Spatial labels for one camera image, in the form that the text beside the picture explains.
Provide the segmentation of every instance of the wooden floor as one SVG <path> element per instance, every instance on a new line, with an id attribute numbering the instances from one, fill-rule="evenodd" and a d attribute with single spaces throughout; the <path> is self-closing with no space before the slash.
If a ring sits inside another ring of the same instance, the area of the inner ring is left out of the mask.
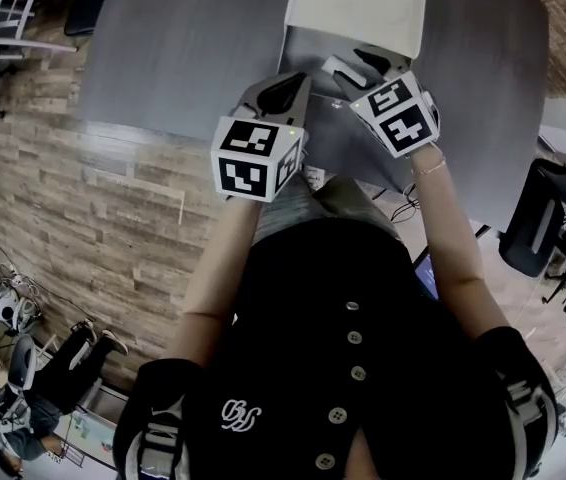
<path id="1" fill-rule="evenodd" d="M 44 1 L 27 37 L 73 44 L 62 33 L 70 0 Z M 29 51 L 0 82 L 0 245 L 20 272 L 125 340 L 130 355 L 112 355 L 104 377 L 127 389 L 174 332 L 219 200 L 198 144 L 71 117 L 89 49 L 77 44 Z M 84 317 L 43 290 L 40 300 L 44 333 L 65 337 Z"/>

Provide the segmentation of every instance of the black and white marker cube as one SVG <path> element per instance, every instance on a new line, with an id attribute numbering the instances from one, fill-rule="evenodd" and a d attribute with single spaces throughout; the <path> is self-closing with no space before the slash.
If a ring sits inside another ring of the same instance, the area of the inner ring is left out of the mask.
<path id="1" fill-rule="evenodd" d="M 366 94 L 350 107 L 394 157 L 439 138 L 433 109 L 424 100 L 411 71 Z"/>
<path id="2" fill-rule="evenodd" d="M 222 117 L 212 142 L 216 191 L 271 202 L 301 167 L 303 128 Z"/>

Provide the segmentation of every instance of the bracelet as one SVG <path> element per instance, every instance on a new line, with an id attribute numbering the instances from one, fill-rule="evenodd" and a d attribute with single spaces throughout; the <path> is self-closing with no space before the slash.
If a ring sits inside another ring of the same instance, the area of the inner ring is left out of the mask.
<path id="1" fill-rule="evenodd" d="M 430 142 L 430 146 L 432 146 L 434 149 L 436 149 L 441 154 L 441 161 L 438 164 L 436 164 L 434 167 L 432 167 L 431 169 L 425 169 L 425 170 L 416 171 L 416 172 L 414 170 L 412 170 L 412 174 L 418 174 L 420 176 L 427 176 L 428 174 L 431 174 L 434 171 L 440 169 L 444 165 L 447 165 L 447 162 L 445 161 L 445 156 L 443 155 L 443 151 L 441 151 L 441 148 L 438 147 L 433 142 Z"/>

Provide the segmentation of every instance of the black shirt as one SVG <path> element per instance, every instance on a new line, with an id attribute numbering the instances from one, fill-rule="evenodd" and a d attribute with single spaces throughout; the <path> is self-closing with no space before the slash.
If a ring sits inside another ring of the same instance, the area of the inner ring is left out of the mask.
<path id="1" fill-rule="evenodd" d="M 322 219 L 262 240 L 235 310 L 207 371 L 179 360 L 141 369 L 115 438 L 120 471 L 150 408 L 184 394 L 194 480 L 342 478 L 358 428 L 382 478 L 511 478 L 504 388 L 486 357 L 531 355 L 509 328 L 482 353 L 383 230 Z"/>

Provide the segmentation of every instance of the gray table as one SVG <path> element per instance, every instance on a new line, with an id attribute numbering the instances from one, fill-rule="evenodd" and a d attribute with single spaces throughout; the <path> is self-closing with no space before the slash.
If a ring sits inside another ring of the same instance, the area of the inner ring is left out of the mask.
<path id="1" fill-rule="evenodd" d="M 287 0 L 106 0 L 83 77 L 79 117 L 211 140 L 251 83 L 315 72 L 334 36 L 288 32 Z M 505 230 L 534 155 L 545 97 L 547 12 L 538 0 L 427 0 L 413 69 L 434 94 L 445 151 L 473 219 Z M 390 189 L 411 180 L 317 77 L 310 163 Z"/>

